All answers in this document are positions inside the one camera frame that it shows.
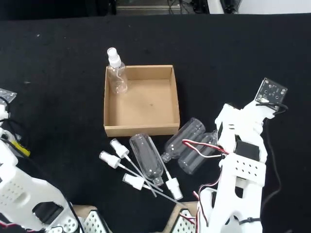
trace perforated metal plate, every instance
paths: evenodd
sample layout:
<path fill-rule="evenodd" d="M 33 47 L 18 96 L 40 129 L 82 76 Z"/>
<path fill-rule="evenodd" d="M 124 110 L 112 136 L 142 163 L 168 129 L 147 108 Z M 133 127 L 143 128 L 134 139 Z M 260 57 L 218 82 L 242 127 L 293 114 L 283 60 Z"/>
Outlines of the perforated metal plate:
<path fill-rule="evenodd" d="M 4 89 L 0 88 L 0 96 L 5 98 L 9 103 L 14 100 L 16 95 L 17 95 L 17 93 L 15 93 L 13 91 L 8 91 L 8 90 L 4 90 Z M 0 104 L 6 105 L 3 100 L 0 100 Z"/>
<path fill-rule="evenodd" d="M 191 216 L 188 209 L 182 209 L 180 213 L 185 216 Z M 171 233 L 195 233 L 195 225 L 183 217 L 178 216 L 171 230 Z"/>
<path fill-rule="evenodd" d="M 89 212 L 89 215 L 84 221 L 84 231 L 85 233 L 109 233 L 106 222 L 101 220 L 96 210 Z"/>

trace white plastic bracket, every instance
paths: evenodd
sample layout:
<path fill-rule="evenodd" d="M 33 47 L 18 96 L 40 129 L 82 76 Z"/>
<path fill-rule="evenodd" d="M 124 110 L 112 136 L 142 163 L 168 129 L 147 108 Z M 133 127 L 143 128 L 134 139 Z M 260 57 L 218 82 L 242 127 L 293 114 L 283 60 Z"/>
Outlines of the white plastic bracket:
<path fill-rule="evenodd" d="M 231 153 L 220 162 L 222 174 L 218 183 L 214 208 L 211 207 L 211 192 L 201 192 L 201 202 L 209 226 L 200 224 L 200 232 L 221 233 L 225 223 L 235 215 L 239 221 L 260 217 L 261 193 L 265 182 L 266 165 Z M 243 188 L 239 198 L 235 187 Z M 262 233 L 260 221 L 241 225 L 244 233 Z"/>

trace bottle cap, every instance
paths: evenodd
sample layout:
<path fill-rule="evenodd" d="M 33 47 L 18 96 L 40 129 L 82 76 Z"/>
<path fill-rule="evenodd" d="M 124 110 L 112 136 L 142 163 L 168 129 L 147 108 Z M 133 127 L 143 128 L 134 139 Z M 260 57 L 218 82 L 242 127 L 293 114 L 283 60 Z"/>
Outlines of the bottle cap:
<path fill-rule="evenodd" d="M 116 138 L 112 139 L 110 141 L 110 145 L 113 147 L 113 149 L 116 151 L 116 154 L 123 159 L 128 155 L 130 152 L 128 148 L 126 148 L 124 145 L 122 145 Z"/>
<path fill-rule="evenodd" d="M 169 162 L 172 159 L 171 155 L 167 152 L 164 152 L 161 155 L 161 158 L 162 158 L 163 162 L 165 162 L 165 163 Z"/>
<path fill-rule="evenodd" d="M 161 186 L 164 184 L 162 177 L 157 177 L 152 181 L 156 186 Z"/>
<path fill-rule="evenodd" d="M 117 156 L 111 155 L 107 153 L 106 151 L 102 151 L 101 154 L 99 155 L 99 158 L 106 163 L 108 163 L 109 166 L 112 168 L 116 169 L 119 166 L 119 163 L 121 161 L 120 158 Z"/>
<path fill-rule="evenodd" d="M 107 54 L 109 63 L 113 68 L 118 68 L 119 66 L 121 66 L 121 58 L 118 55 L 116 48 L 109 48 L 107 50 Z"/>
<path fill-rule="evenodd" d="M 135 189 L 141 190 L 145 180 L 142 177 L 131 176 L 130 174 L 125 173 L 122 179 L 123 182 L 132 185 Z"/>
<path fill-rule="evenodd" d="M 170 192 L 172 193 L 175 200 L 179 200 L 183 198 L 183 194 L 180 191 L 177 178 L 170 179 L 166 181 L 165 184 L 170 190 Z"/>

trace cable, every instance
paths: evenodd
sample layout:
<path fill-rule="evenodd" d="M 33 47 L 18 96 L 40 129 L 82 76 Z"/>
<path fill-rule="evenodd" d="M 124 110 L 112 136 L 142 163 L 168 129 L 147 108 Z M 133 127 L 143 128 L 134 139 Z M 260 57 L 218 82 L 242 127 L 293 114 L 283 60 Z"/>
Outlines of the cable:
<path fill-rule="evenodd" d="M 267 140 L 267 144 L 268 144 L 268 147 L 270 149 L 270 153 L 271 153 L 271 157 L 272 157 L 272 166 L 273 166 L 273 169 L 274 169 L 274 172 L 276 174 L 276 179 L 277 179 L 277 182 L 278 182 L 278 188 L 277 190 L 275 190 L 274 192 L 270 193 L 265 199 L 264 201 L 262 202 L 261 204 L 261 210 L 260 210 L 260 216 L 262 215 L 263 213 L 263 210 L 266 206 L 266 204 L 275 196 L 277 195 L 281 189 L 282 189 L 282 183 L 281 183 L 281 178 L 280 178 L 280 175 L 277 171 L 277 167 L 276 167 L 276 156 L 275 156 L 275 153 L 273 151 L 273 148 L 272 148 L 272 145 L 271 145 L 271 141 L 270 141 L 270 135 L 269 135 L 269 121 L 267 120 L 266 122 L 266 140 Z"/>
<path fill-rule="evenodd" d="M 186 143 L 188 143 L 188 144 L 196 144 L 196 145 L 202 145 L 202 146 L 206 146 L 206 147 L 211 147 L 211 148 L 214 148 L 214 149 L 216 149 L 216 150 L 218 150 L 218 151 L 220 151 L 220 152 L 222 152 L 224 154 L 229 154 L 229 152 L 227 152 L 224 149 L 222 149 L 222 148 L 220 148 L 218 146 L 215 146 L 213 144 L 208 144 L 208 143 L 203 143 L 203 142 L 196 142 L 196 141 L 192 141 L 192 140 L 189 140 L 189 139 L 183 139 L 182 143 L 185 144 L 185 145 L 187 145 Z"/>
<path fill-rule="evenodd" d="M 12 226 L 18 226 L 18 225 L 15 223 L 5 223 L 3 221 L 0 221 L 0 226 L 7 228 L 7 227 L 12 227 Z"/>
<path fill-rule="evenodd" d="M 279 114 L 282 114 L 288 110 L 288 107 L 282 103 L 270 103 L 270 102 L 268 102 L 268 103 L 257 103 L 256 106 L 274 106 L 274 107 L 277 106 L 277 107 L 283 108 L 282 111 L 278 110 L 275 113 L 273 113 L 273 115 L 279 115 Z"/>
<path fill-rule="evenodd" d="M 3 141 L 4 143 L 9 144 L 9 145 L 10 145 L 12 148 L 14 148 L 23 158 L 27 159 L 27 160 L 28 160 L 28 161 L 29 161 L 43 176 L 45 176 L 45 179 L 51 180 L 50 177 L 49 177 L 49 175 L 48 175 L 46 172 L 44 172 L 34 161 L 32 161 L 29 157 L 27 157 L 27 156 L 26 156 L 25 154 L 23 154 L 19 149 L 17 149 L 13 143 L 11 143 L 10 141 L 8 141 L 8 140 L 6 140 L 6 139 L 3 139 L 3 138 L 0 138 L 0 140 Z M 83 229 L 83 227 L 82 227 L 82 224 L 81 224 L 81 222 L 80 222 L 80 220 L 79 220 L 77 214 L 75 213 L 75 211 L 74 211 L 74 209 L 73 209 L 71 203 L 68 201 L 68 199 L 66 198 L 66 196 L 63 194 L 63 192 L 62 192 L 58 187 L 56 187 L 55 185 L 54 185 L 54 187 L 57 188 L 57 189 L 61 192 L 61 194 L 64 196 L 64 199 L 66 200 L 66 202 L 67 202 L 67 204 L 68 204 L 68 206 L 69 206 L 69 208 L 70 208 L 70 210 L 71 210 L 73 216 L 74 216 L 75 219 L 77 220 L 78 226 L 80 227 L 82 233 L 85 233 L 85 232 L 84 232 L 84 229 Z"/>
<path fill-rule="evenodd" d="M 204 158 L 215 158 L 215 157 L 222 157 L 221 154 L 217 154 L 217 155 L 210 155 L 210 156 L 207 156 L 207 155 L 203 155 L 196 147 L 192 146 L 190 143 L 188 142 L 185 142 L 184 143 L 187 147 L 195 150 L 199 155 L 201 155 L 202 157 Z"/>
<path fill-rule="evenodd" d="M 15 140 L 16 140 L 18 143 L 20 143 L 20 142 L 18 141 L 17 134 L 16 134 L 16 132 L 15 132 L 13 126 L 10 124 L 10 122 L 12 122 L 12 123 L 18 125 L 18 126 L 24 131 L 24 134 L 25 134 L 25 135 L 24 135 L 24 138 L 26 138 L 26 142 L 25 142 L 24 147 L 25 147 L 25 148 L 28 148 L 28 147 L 29 147 L 29 138 L 30 138 L 30 137 L 29 137 L 29 132 L 26 130 L 26 127 L 25 127 L 22 123 L 18 122 L 17 120 L 14 120 L 14 119 L 12 119 L 12 118 L 4 118 L 4 119 L 1 119 L 1 120 L 0 120 L 0 123 L 1 123 L 1 122 L 8 122 L 8 125 L 9 125 L 9 127 L 10 127 L 10 129 L 11 129 L 12 135 L 14 136 Z"/>
<path fill-rule="evenodd" d="M 179 213 L 179 216 L 181 216 L 182 218 L 184 218 L 185 220 L 187 220 L 188 222 L 190 222 L 191 224 L 195 224 L 195 222 L 193 222 L 192 220 L 195 219 L 195 217 L 187 217 L 181 213 Z"/>
<path fill-rule="evenodd" d="M 285 104 L 282 104 L 282 103 L 258 103 L 256 104 L 256 106 L 277 106 L 277 107 L 280 107 L 282 108 L 282 110 L 280 111 L 278 109 L 278 111 L 276 111 L 275 113 L 273 113 L 273 115 L 279 115 L 279 114 L 282 114 L 284 112 L 286 112 L 288 110 L 288 107 L 285 105 Z M 274 192 L 270 193 L 265 199 L 264 201 L 262 202 L 261 204 L 261 210 L 260 210 L 260 216 L 262 215 L 263 213 L 263 210 L 265 208 L 265 206 L 267 205 L 267 203 L 275 196 L 277 195 L 281 189 L 282 189 L 282 182 L 281 182 L 281 178 L 280 178 L 280 175 L 277 171 L 277 167 L 276 167 L 276 155 L 273 151 L 273 148 L 272 148 L 272 145 L 271 145 L 271 140 L 270 140 L 270 133 L 269 133 L 269 123 L 270 121 L 269 120 L 266 120 L 265 122 L 265 129 L 266 129 L 266 140 L 267 140 L 267 144 L 268 144 L 268 147 L 269 147 L 269 150 L 270 150 L 270 153 L 271 153 L 271 157 L 272 157 L 272 166 L 273 166 L 273 169 L 274 169 L 274 172 L 276 174 L 276 179 L 277 179 L 277 182 L 278 182 L 278 188 L 277 190 L 275 190 Z"/>
<path fill-rule="evenodd" d="M 221 177 L 221 175 L 222 175 L 222 170 L 223 170 L 223 169 L 222 169 L 222 167 L 221 167 L 221 168 L 220 168 L 219 177 L 218 177 L 218 179 L 217 179 L 214 183 L 203 184 L 203 185 L 201 185 L 201 186 L 199 187 L 199 191 L 198 191 L 197 194 L 196 194 L 195 192 L 193 192 L 193 194 L 194 194 L 195 196 L 197 196 L 197 198 L 199 199 L 200 207 L 201 207 L 201 210 L 202 210 L 202 215 L 203 215 L 203 217 L 204 217 L 204 219 L 205 219 L 206 226 L 208 226 L 208 220 L 207 220 L 207 218 L 206 218 L 206 216 L 205 216 L 204 209 L 203 209 L 203 205 L 202 205 L 202 202 L 201 202 L 201 190 L 202 190 L 202 188 L 204 188 L 204 187 L 213 187 L 213 186 L 215 186 L 216 184 L 218 184 L 218 182 L 219 182 L 219 180 L 220 180 L 220 177 Z"/>

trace yellow connector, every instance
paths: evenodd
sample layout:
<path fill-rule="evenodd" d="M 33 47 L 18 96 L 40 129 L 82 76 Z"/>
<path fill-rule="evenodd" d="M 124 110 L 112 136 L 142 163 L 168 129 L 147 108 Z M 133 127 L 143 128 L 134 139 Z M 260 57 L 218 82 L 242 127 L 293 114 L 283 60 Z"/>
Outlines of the yellow connector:
<path fill-rule="evenodd" d="M 27 150 L 26 148 L 24 148 L 20 143 L 18 143 L 17 141 L 12 141 L 12 144 L 20 151 L 22 152 L 24 155 L 26 155 L 27 157 L 30 156 L 30 151 Z"/>

